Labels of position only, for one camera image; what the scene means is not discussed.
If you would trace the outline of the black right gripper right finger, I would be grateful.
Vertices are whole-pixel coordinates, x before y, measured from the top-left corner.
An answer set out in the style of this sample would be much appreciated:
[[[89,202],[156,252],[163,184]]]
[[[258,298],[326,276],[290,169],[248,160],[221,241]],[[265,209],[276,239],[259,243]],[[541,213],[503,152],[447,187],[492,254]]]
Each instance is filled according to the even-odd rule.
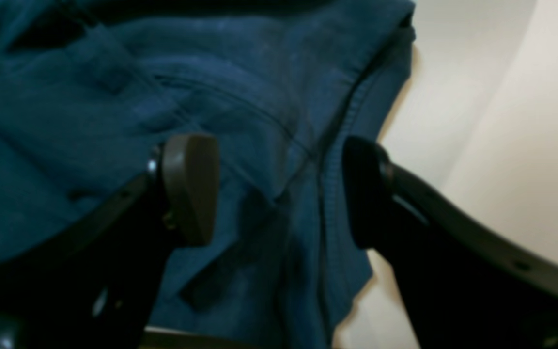
[[[375,142],[342,150],[350,232],[392,267],[423,349],[558,349],[558,265],[495,234]]]

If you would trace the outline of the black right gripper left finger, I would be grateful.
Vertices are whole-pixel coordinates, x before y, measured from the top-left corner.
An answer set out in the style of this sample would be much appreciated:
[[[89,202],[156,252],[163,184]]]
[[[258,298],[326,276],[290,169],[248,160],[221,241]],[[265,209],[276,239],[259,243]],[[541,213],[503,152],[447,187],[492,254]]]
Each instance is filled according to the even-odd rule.
[[[66,230],[0,263],[0,349],[135,349],[175,248],[209,245],[219,145],[172,136]]]

